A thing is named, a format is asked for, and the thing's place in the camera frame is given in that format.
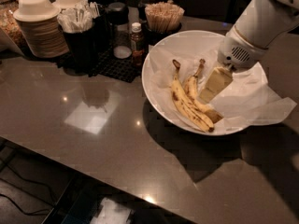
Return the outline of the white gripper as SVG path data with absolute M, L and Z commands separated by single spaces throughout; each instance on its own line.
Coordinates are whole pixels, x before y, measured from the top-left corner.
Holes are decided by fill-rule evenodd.
M 265 55 L 267 49 L 254 47 L 241 36 L 235 26 L 226 34 L 218 50 L 218 63 L 236 70 L 248 70 Z M 200 90 L 199 98 L 209 103 L 233 81 L 232 72 L 222 66 L 215 67 Z

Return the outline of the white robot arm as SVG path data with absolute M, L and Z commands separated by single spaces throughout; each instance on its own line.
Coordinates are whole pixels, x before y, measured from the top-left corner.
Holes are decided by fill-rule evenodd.
M 279 36 L 298 25 L 299 0 L 251 0 L 221 41 L 200 99 L 207 103 L 214 99 L 233 81 L 233 72 L 249 70 Z

